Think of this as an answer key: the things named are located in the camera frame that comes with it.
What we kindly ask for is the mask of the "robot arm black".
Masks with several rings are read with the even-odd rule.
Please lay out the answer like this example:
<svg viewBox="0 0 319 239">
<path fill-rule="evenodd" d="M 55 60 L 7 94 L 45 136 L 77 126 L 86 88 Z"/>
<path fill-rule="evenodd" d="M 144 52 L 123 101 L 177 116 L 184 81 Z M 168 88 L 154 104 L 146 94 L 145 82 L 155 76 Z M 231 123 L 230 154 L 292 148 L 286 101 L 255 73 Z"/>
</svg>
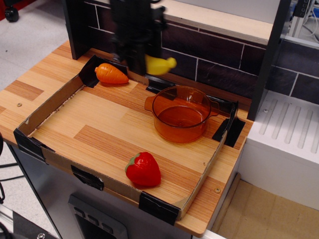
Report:
<svg viewBox="0 0 319 239">
<path fill-rule="evenodd" d="M 112 20 L 116 25 L 112 42 L 115 59 L 126 61 L 130 71 L 145 75 L 146 56 L 161 56 L 161 32 L 166 29 L 165 7 L 152 8 L 158 0 L 112 0 Z"/>
</svg>

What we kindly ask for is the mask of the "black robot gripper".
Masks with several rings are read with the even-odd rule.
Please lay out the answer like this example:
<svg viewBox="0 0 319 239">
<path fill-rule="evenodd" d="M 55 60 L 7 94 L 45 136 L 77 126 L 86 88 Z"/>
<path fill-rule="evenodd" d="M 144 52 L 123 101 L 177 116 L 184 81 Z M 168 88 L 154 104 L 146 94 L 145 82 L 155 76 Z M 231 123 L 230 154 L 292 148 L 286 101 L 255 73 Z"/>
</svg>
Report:
<svg viewBox="0 0 319 239">
<path fill-rule="evenodd" d="M 164 6 L 152 8 L 150 4 L 112 4 L 114 60 L 125 62 L 131 72 L 144 76 L 145 54 L 161 57 L 161 32 L 167 27 L 165 10 Z"/>
</svg>

